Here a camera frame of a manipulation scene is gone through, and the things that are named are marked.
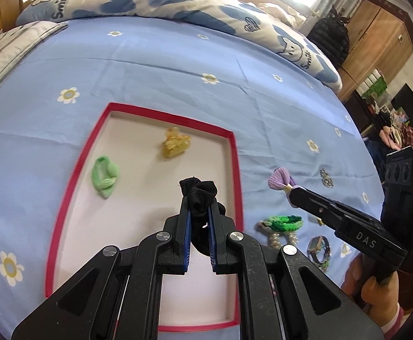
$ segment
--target wooden cabinet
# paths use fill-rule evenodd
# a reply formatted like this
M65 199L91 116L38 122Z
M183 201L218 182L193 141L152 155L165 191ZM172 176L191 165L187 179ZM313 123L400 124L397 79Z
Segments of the wooden cabinet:
M389 47L376 63L377 68L383 73L386 83L390 83L397 73L408 61L413 53L413 45L404 25L402 25L395 37L392 38Z
M378 68L387 83L394 79L413 53L404 23L380 6L364 0L347 25L350 49L339 74L342 102Z
M357 88L358 84L350 77L345 69L340 67L337 71L342 79L342 90L337 93L337 97L340 101L346 102L350 98L348 94L352 93Z
M379 6L372 4L370 1L362 0L359 9L353 15L353 19L346 26L350 38L349 52L364 35L380 10Z

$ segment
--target black scrunchie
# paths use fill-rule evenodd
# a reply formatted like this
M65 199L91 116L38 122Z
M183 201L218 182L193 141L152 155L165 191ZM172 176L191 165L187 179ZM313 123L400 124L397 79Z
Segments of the black scrunchie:
M191 211L191 242L197 251L205 256L210 255L208 244L208 207L213 203L217 188L212 181L200 181L197 178L187 178L180 181L181 192L188 198ZM225 207L218 203L219 213L225 215Z

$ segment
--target watch face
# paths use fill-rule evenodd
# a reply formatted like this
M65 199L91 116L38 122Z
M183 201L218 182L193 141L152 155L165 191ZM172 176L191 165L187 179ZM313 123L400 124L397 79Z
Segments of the watch face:
M313 237L312 239L310 239L307 251L308 252L316 252L317 250L320 250L322 242L323 242L323 238L321 236Z

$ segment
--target hand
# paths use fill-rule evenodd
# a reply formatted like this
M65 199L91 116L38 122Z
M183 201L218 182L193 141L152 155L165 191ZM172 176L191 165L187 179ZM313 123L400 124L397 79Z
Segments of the hand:
M342 290L350 298L356 291L357 283L362 275L362 257L355 257L346 270L345 280ZM392 274L387 285L377 283L375 276L367 280L361 289L361 298L366 303L372 305L369 317L377 323L379 327L387 325L397 314L399 300L399 276L397 272Z

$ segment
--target metal screw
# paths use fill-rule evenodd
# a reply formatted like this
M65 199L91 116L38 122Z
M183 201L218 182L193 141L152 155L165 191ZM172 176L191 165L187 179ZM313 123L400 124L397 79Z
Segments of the metal screw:
M233 231L233 233L230 233L230 239L239 242L240 240L244 239L244 235L239 231Z
M294 256L296 252L298 251L296 247L293 245L284 245L282 247L282 250L284 251L285 254L288 254L289 256Z
M156 239L165 242L166 240L170 239L170 234L167 231L160 231L156 234Z
M103 249L103 254L106 257L112 257L115 256L115 254L117 253L117 248L115 248L115 246L109 245L106 248Z

